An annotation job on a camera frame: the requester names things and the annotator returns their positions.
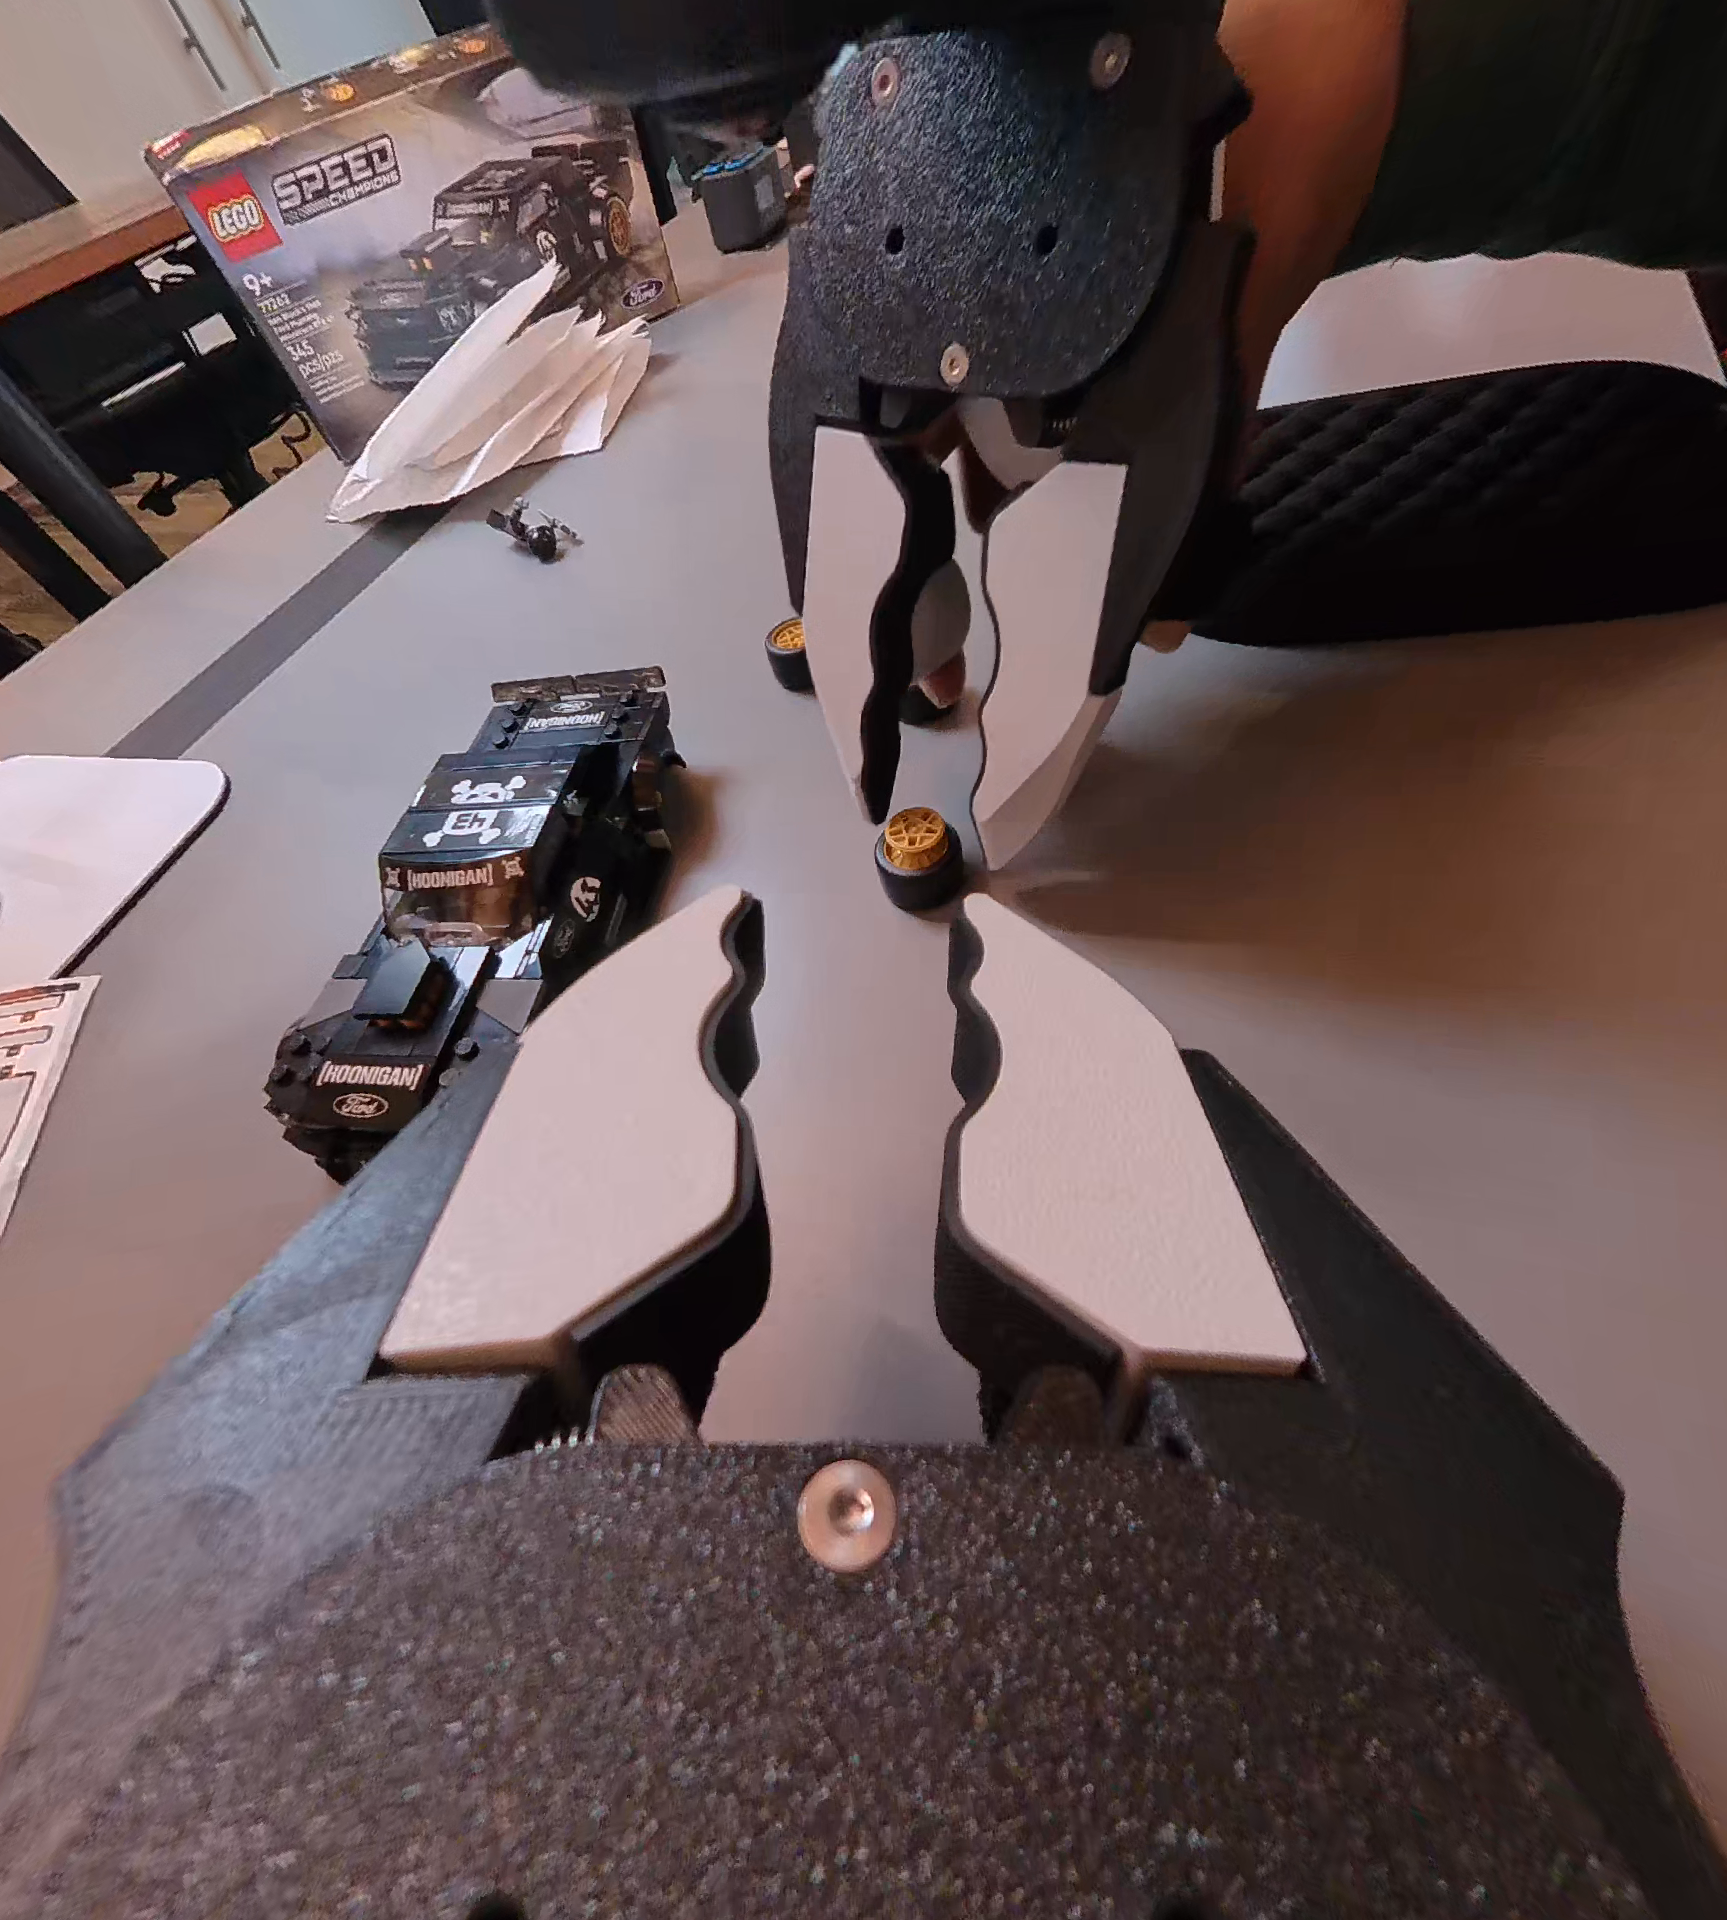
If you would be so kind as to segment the small black box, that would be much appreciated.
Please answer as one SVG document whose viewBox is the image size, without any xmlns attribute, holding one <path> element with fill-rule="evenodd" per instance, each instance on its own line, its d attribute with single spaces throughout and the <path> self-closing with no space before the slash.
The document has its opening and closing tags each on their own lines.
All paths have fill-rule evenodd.
<svg viewBox="0 0 1727 1920">
<path fill-rule="evenodd" d="M 726 255 L 761 252 L 785 233 L 795 177 L 777 141 L 726 151 L 691 178 L 710 245 Z"/>
</svg>

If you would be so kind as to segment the black lego car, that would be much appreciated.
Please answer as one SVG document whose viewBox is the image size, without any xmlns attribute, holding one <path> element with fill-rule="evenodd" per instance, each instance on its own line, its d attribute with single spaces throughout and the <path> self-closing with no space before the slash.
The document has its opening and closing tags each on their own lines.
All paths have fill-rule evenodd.
<svg viewBox="0 0 1727 1920">
<path fill-rule="evenodd" d="M 680 766 L 655 662 L 493 684 L 469 748 L 435 759 L 379 849 L 370 934 L 273 1047 L 284 1139 L 346 1185 L 639 933 Z"/>
</svg>

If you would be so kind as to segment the clear plastic parts bag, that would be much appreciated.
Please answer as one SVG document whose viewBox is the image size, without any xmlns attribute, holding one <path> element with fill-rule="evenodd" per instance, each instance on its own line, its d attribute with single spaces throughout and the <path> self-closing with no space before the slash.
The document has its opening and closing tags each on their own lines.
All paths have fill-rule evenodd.
<svg viewBox="0 0 1727 1920">
<path fill-rule="evenodd" d="M 649 325 L 546 308 L 560 278 L 544 268 L 470 323 L 346 468 L 328 521 L 440 510 L 514 468 L 602 447 L 649 371 Z"/>
</svg>

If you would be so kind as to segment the black lego set box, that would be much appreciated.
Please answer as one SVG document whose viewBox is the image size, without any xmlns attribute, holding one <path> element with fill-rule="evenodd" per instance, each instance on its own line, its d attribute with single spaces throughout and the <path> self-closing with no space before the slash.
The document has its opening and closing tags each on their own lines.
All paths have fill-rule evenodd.
<svg viewBox="0 0 1727 1920">
<path fill-rule="evenodd" d="M 544 313 L 680 306 L 633 116 L 542 86 L 493 27 L 266 93 L 143 163 L 344 465 L 536 274 Z"/>
</svg>

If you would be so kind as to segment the wooden office desk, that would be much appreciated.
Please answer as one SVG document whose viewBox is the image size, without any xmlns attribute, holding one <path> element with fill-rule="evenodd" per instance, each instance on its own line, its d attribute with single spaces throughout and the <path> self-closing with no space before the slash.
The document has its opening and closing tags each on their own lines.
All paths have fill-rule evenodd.
<svg viewBox="0 0 1727 1920">
<path fill-rule="evenodd" d="M 189 237 L 156 182 L 55 209 L 0 230 L 0 321 Z"/>
</svg>

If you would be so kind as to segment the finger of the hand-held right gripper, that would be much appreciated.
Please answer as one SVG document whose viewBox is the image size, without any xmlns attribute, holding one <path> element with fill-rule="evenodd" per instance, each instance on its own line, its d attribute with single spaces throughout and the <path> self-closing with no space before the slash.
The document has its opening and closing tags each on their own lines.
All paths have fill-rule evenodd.
<svg viewBox="0 0 1727 1920">
<path fill-rule="evenodd" d="M 867 819 L 887 819 L 900 702 L 961 649 L 956 513 L 944 467 L 862 430 L 812 437 L 804 641 L 830 743 Z"/>
<path fill-rule="evenodd" d="M 994 517 L 981 590 L 995 662 L 971 815 L 991 870 L 1058 815 L 1120 693 L 1090 685 L 1125 468 L 1058 465 Z"/>
</svg>

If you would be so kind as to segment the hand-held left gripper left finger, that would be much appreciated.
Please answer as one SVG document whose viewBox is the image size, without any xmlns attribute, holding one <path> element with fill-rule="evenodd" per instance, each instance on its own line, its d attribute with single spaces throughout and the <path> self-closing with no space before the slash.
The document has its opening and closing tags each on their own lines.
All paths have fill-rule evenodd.
<svg viewBox="0 0 1727 1920">
<path fill-rule="evenodd" d="M 647 1362 L 703 1410 L 771 1278 L 742 1101 L 761 903 L 730 884 L 602 957 L 529 1027 L 379 1341 L 394 1374 Z"/>
</svg>

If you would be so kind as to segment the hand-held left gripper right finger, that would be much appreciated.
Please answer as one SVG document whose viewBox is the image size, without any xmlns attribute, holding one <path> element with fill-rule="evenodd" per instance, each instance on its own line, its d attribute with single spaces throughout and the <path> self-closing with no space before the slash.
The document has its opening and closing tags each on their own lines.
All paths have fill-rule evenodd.
<svg viewBox="0 0 1727 1920">
<path fill-rule="evenodd" d="M 1292 1379 L 1309 1350 L 1168 1027 L 1023 914 L 948 927 L 955 1014 L 935 1308 L 995 1435 L 1061 1370 L 1121 1429 L 1161 1377 Z"/>
</svg>

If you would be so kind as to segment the black dimpled wrist rest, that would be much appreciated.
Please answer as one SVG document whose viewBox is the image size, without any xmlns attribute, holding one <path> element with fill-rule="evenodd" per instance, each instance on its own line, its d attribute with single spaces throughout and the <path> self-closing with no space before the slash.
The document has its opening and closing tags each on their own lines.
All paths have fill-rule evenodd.
<svg viewBox="0 0 1727 1920">
<path fill-rule="evenodd" d="M 1727 388 L 1652 364 L 1458 374 L 1260 411 L 1250 542 L 1190 631 L 1252 646 L 1727 604 Z"/>
</svg>

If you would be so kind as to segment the white booklet stand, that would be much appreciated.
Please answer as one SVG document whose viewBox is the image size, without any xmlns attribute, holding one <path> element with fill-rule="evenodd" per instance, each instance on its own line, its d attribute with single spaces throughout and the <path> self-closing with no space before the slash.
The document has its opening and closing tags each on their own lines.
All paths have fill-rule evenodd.
<svg viewBox="0 0 1727 1920">
<path fill-rule="evenodd" d="M 0 993 L 67 975 L 226 795 L 198 759 L 0 759 Z"/>
</svg>

